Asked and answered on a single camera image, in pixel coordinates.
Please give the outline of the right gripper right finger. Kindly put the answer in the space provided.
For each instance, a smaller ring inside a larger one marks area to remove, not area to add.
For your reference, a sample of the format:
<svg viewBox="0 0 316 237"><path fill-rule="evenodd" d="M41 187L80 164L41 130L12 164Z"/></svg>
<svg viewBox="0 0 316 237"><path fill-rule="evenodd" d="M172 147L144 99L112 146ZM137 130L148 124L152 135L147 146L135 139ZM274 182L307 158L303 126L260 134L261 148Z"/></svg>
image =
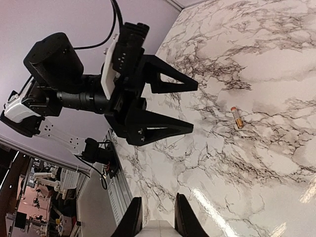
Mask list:
<svg viewBox="0 0 316 237"><path fill-rule="evenodd" d="M184 194L176 195L174 225L175 230L183 237L209 237Z"/></svg>

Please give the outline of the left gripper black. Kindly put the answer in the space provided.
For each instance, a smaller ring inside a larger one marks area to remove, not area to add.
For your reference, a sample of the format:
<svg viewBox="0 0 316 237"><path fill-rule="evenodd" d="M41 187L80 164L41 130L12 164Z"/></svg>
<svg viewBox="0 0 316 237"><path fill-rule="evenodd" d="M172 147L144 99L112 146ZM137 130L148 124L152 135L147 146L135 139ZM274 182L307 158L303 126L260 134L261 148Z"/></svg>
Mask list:
<svg viewBox="0 0 316 237"><path fill-rule="evenodd" d="M198 82L155 55L141 55L132 75L117 74L105 118L115 134L133 146L192 133L194 125L146 110L145 84L153 94L197 91Z"/></svg>

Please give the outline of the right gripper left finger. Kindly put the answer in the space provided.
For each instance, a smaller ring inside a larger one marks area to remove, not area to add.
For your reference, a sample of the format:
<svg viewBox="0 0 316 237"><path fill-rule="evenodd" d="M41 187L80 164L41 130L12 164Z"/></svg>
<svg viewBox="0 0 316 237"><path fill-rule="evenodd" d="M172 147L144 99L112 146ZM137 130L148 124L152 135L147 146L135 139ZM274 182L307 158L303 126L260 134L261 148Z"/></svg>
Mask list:
<svg viewBox="0 0 316 237"><path fill-rule="evenodd" d="M134 197L111 237L135 237L143 228L142 198Z"/></svg>

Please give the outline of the white remote control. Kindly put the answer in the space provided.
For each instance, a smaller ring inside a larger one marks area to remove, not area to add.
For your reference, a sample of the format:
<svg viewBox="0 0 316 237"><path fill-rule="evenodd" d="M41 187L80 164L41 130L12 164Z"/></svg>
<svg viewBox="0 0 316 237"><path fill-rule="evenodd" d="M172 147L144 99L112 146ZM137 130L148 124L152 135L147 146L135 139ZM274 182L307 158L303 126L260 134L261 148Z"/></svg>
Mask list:
<svg viewBox="0 0 316 237"><path fill-rule="evenodd" d="M168 221L151 220L136 237L182 237Z"/></svg>

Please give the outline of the black copper battery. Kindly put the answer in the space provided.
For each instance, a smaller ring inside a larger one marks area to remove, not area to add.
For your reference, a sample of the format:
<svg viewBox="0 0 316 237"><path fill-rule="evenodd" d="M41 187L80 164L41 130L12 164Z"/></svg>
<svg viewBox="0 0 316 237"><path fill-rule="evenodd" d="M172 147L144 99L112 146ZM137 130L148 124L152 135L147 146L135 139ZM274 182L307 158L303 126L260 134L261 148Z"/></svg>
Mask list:
<svg viewBox="0 0 316 237"><path fill-rule="evenodd" d="M233 114L233 117L234 117L234 120L236 122L236 125L237 125L237 128L238 129L241 129L243 128L243 122L242 122L242 119L238 113L238 110L236 107L231 107L231 112Z"/></svg>

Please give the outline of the white battery cover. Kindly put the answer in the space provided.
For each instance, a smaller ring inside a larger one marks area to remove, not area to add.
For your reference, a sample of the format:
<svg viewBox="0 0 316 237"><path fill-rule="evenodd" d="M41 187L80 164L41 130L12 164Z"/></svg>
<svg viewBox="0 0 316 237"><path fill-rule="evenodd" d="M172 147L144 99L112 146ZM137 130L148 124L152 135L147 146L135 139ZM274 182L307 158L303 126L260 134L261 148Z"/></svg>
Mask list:
<svg viewBox="0 0 316 237"><path fill-rule="evenodd" d="M183 139L185 135L177 135L177 136L172 136L166 139L166 147L173 146L175 143Z"/></svg>

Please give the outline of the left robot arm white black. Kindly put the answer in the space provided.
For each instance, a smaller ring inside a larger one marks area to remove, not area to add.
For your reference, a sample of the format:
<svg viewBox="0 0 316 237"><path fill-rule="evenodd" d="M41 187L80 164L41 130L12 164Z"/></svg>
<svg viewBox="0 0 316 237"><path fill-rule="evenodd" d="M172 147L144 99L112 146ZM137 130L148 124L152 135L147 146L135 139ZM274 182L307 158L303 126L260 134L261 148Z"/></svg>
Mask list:
<svg viewBox="0 0 316 237"><path fill-rule="evenodd" d="M198 83L143 49L146 32L123 30L105 58L102 72L86 75L64 33L36 42L24 59L31 73L20 91L13 91L0 116L3 123L26 137L55 140L87 162L104 162L114 155L92 138L60 131L48 120L63 108L103 115L115 134L129 144L143 146L188 134L191 123L150 112L142 97L146 84L152 93L196 91Z"/></svg>

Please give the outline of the front aluminium rail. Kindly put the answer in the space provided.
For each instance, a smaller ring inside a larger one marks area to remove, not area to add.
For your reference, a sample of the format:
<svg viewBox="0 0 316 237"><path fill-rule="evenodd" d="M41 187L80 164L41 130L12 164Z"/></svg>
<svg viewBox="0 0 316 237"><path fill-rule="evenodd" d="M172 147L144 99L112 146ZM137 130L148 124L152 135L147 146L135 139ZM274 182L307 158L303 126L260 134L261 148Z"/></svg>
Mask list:
<svg viewBox="0 0 316 237"><path fill-rule="evenodd" d="M116 225L122 220L133 198L118 158L117 168L118 170L112 178L110 177L110 173L108 173L106 177L107 191Z"/></svg>

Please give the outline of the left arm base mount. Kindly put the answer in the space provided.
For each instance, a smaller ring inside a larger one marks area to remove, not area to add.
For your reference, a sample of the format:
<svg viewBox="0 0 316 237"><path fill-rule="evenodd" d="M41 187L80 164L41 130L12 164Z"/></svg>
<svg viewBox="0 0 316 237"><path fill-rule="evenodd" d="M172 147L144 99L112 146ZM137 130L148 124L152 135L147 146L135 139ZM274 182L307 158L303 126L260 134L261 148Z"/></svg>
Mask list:
<svg viewBox="0 0 316 237"><path fill-rule="evenodd" d="M110 140L97 142L92 138L85 140L85 148L81 157L88 163L100 163L105 166L105 172L110 179L117 175L119 170L119 158L114 144Z"/></svg>

